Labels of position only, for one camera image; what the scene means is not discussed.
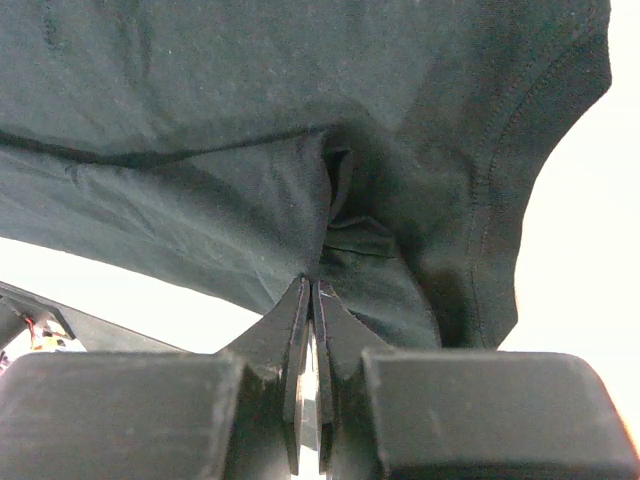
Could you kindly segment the black t-shirt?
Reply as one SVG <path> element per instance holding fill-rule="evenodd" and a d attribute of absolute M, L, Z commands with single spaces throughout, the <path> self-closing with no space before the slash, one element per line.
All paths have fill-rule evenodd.
<path fill-rule="evenodd" d="M 606 1 L 5 1 L 1 234 L 387 342 L 499 346 Z"/>

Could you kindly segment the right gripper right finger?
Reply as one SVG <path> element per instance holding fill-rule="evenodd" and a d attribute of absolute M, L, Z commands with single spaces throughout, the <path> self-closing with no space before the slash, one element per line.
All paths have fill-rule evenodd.
<path fill-rule="evenodd" d="M 380 473 L 362 351 L 391 347 L 352 315 L 324 281 L 312 287 L 312 327 L 319 470 Z"/>

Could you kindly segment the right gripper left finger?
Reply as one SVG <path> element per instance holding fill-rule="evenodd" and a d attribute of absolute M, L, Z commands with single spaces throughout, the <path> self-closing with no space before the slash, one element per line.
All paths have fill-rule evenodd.
<path fill-rule="evenodd" d="M 307 279 L 293 280 L 278 303 L 224 349 L 243 362 L 226 475 L 299 473 L 310 296 Z"/>

